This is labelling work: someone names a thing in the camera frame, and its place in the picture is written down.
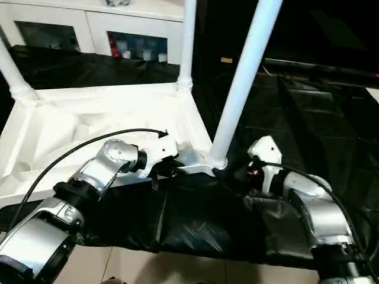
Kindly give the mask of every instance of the white cabinet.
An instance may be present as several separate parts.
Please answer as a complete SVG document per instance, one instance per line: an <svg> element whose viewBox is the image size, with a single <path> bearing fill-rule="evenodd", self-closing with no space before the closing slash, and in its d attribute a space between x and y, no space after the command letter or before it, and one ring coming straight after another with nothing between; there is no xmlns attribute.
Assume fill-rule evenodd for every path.
<svg viewBox="0 0 379 284"><path fill-rule="evenodd" d="M95 52L85 11L6 3L0 10L0 25L12 46L33 40L43 29L61 29L62 35L73 31L81 52Z"/></svg>
<svg viewBox="0 0 379 284"><path fill-rule="evenodd" d="M183 18L183 0L133 0L126 7L108 7L101 0L0 0L0 26L11 46L111 56L111 45L113 51L122 46L112 42L116 37L124 49L128 45L131 58L151 53L152 60L167 58L172 64L181 62Z"/></svg>

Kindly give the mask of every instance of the cabinet door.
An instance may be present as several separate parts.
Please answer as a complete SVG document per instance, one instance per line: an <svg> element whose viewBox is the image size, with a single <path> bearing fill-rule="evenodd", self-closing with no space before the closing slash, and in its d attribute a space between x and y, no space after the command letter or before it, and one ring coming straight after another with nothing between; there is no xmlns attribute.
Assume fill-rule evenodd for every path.
<svg viewBox="0 0 379 284"><path fill-rule="evenodd" d="M98 54L159 60L166 53L168 63L181 62L182 22L97 12L87 18Z"/></svg>
<svg viewBox="0 0 379 284"><path fill-rule="evenodd" d="M84 11L20 4L1 4L0 24L9 43L95 51Z"/></svg>

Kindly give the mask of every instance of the glass cabinet door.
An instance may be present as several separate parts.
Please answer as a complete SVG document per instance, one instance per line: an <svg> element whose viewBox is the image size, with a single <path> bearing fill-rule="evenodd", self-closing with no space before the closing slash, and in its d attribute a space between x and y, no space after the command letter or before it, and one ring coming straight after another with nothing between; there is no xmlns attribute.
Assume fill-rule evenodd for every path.
<svg viewBox="0 0 379 284"><path fill-rule="evenodd" d="M16 21L15 23L28 46L80 51L73 27L38 22Z"/></svg>
<svg viewBox="0 0 379 284"><path fill-rule="evenodd" d="M167 62L167 38L108 31L114 57Z"/></svg>

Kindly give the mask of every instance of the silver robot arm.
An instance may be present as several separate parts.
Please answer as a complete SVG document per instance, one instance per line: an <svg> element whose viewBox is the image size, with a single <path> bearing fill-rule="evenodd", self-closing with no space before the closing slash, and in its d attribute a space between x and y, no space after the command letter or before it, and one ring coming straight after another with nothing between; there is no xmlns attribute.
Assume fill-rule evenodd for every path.
<svg viewBox="0 0 379 284"><path fill-rule="evenodd" d="M118 173L146 178L152 167L178 154L175 141L160 138L139 150L108 140L67 182L17 224L0 244L0 283L53 283L75 247L76 234Z"/></svg>
<svg viewBox="0 0 379 284"><path fill-rule="evenodd" d="M253 159L250 169L254 169L254 161L281 163L282 158L270 136L255 142L248 154ZM278 169L273 166L262 167L263 193L271 194L271 182L279 174ZM312 177L332 189L324 179ZM287 172L280 178L283 198L298 211L303 220L320 284L373 284L345 215L325 189L296 172Z"/></svg>

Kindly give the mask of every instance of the black cable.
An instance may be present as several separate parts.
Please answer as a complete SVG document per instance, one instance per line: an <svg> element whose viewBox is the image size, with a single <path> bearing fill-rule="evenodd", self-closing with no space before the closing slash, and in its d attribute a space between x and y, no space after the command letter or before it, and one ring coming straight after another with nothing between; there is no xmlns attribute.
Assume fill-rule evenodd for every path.
<svg viewBox="0 0 379 284"><path fill-rule="evenodd" d="M38 185L38 183L42 180L42 178L56 165L58 164L60 161L62 161L64 158L70 156L72 153L74 153L75 151L78 151L79 149L93 143L93 142L96 142L96 141L99 141L99 140L102 140L102 139L105 139L105 138L108 138L108 137L111 137L111 136L115 136L115 135L119 135L119 134L124 134L124 133L132 133L132 132L151 132L151 133L157 133L159 138L161 137L164 137L166 135L168 135L166 132L163 132L163 131L159 131L159 130L154 130L154 129L148 129L148 128L135 128L135 129L126 129L126 130L120 130L120 131L116 131L116 132L112 132L112 133L108 133L108 134L104 134L102 136L98 136L98 137L95 137L93 139L90 139L86 142L83 142L82 144L80 145L77 145L76 147L74 147L73 149L67 151L65 154L61 155L58 159L56 159L53 163L49 164L47 168L45 168L43 170L43 172L41 172L41 174L37 177L37 179L34 181L34 183L31 185L30 189L28 190L28 192L25 194L23 200L21 201L20 203L20 206L18 207L17 209L17 212L16 214L14 215L13 219L12 219L12 222L11 222L11 225L9 226L9 230L8 232L14 228L14 226L17 224L18 222L18 218L21 214L21 211L24 209L25 207L25 204L26 202L29 200L31 194L33 193L33 191L35 190L36 186Z"/></svg>
<svg viewBox="0 0 379 284"><path fill-rule="evenodd" d="M341 200L327 186L325 186L317 178L312 177L312 176L308 175L307 173L304 173L301 170L295 169L295 168L293 168L291 166L286 166L286 165L278 164L278 163L264 162L264 161L260 161L259 163L262 164L260 167L264 167L264 166L280 167L282 169L286 169L286 170L290 170L292 172L298 173L299 175L302 175L305 178L308 178L312 182L316 183L319 187L323 188L330 195L330 197L333 199L333 201L336 202L336 204L338 205L338 207L341 209L341 211L344 214L344 216L346 218L346 221L347 221L347 223L349 225L349 228L351 230L351 234L353 236L354 241L356 242L356 245L357 245L358 249L360 250L360 252L361 252L361 254L363 256L365 255L365 250L364 250L364 248L362 246L361 240L359 239L358 233L356 232L356 229L354 227L354 224L353 224L353 222L351 220L351 217L350 217L349 213L347 212L345 206L342 204ZM366 257L365 257L365 262L366 262L367 268L368 268L368 270L369 270L369 272L371 274L371 277L372 277L373 281L376 284L379 284L379 278L375 274L375 271L372 268L372 265L371 265L370 261Z"/></svg>

